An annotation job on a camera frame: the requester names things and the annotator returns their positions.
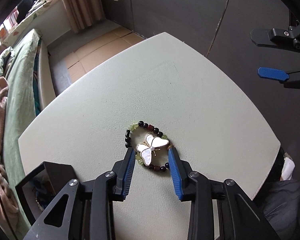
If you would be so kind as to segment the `black bag on sill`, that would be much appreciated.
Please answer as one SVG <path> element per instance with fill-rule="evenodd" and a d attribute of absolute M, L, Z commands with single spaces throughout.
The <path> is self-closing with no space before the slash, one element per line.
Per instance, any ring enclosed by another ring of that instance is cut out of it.
<path fill-rule="evenodd" d="M 16 21 L 18 24 L 25 19 L 35 1 L 36 0 L 21 0 L 21 2 L 17 5 L 18 16 Z"/>

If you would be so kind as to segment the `flattened cardboard on floor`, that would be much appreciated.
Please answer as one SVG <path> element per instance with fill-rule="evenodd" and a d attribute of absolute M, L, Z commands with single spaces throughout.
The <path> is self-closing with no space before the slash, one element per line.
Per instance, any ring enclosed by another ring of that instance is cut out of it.
<path fill-rule="evenodd" d="M 72 51 L 64 58 L 71 82 L 74 83 L 104 61 L 143 40 L 131 30 L 118 27 Z"/>

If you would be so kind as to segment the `dark grey wardrobe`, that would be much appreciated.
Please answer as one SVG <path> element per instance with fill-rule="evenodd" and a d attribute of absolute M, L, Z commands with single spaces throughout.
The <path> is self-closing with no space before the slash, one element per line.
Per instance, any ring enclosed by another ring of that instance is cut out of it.
<path fill-rule="evenodd" d="M 261 79 L 259 67 L 300 68 L 300 53 L 258 47 L 256 28 L 288 26 L 280 0 L 101 0 L 107 19 L 144 37 L 167 32 L 225 72 L 252 100 L 282 147 L 300 158 L 300 90 Z"/>

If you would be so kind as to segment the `pink curtain right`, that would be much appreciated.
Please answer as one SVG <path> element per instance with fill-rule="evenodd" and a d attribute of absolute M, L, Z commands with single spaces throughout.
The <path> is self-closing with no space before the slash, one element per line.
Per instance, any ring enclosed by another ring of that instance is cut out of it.
<path fill-rule="evenodd" d="M 79 33 L 105 19 L 101 0 L 62 0 L 70 27 Z"/>

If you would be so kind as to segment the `green bed sheet mattress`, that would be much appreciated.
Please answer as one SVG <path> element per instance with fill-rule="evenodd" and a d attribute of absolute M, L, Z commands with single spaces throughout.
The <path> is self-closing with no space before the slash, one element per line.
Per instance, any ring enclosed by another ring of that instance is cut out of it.
<path fill-rule="evenodd" d="M 33 69 L 39 43 L 40 35 L 35 29 L 32 29 L 15 47 L 7 49 L 4 77 L 8 82 L 9 90 L 4 128 L 3 162 L 8 183 L 14 195 L 17 194 L 15 186 L 25 177 L 18 140 L 36 118 Z"/>

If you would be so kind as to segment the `window sill floral cushion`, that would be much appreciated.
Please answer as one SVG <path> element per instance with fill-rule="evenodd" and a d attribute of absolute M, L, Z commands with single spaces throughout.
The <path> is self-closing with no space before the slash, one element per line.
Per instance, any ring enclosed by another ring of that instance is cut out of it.
<path fill-rule="evenodd" d="M 36 0 L 25 19 L 19 24 L 16 21 L 18 16 L 16 7 L 0 26 L 0 53 L 3 49 L 13 45 L 18 36 L 31 24 L 31 22 L 47 11 L 48 7 L 55 4 L 56 1 L 58 0 Z"/>

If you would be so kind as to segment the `black square jewelry box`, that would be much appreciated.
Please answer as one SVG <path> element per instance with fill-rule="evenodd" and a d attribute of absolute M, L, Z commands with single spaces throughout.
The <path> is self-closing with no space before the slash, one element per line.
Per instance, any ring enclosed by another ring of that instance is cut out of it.
<path fill-rule="evenodd" d="M 16 185 L 21 207 L 31 225 L 66 183 L 76 177 L 71 165 L 44 161 Z"/>

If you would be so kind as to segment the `pink fleece blanket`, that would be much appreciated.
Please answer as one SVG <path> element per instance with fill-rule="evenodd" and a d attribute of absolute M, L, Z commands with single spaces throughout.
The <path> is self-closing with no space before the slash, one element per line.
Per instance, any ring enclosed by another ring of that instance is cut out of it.
<path fill-rule="evenodd" d="M 1 159 L 8 89 L 7 80 L 0 77 L 0 227 L 10 235 L 17 228 L 19 208 Z"/>

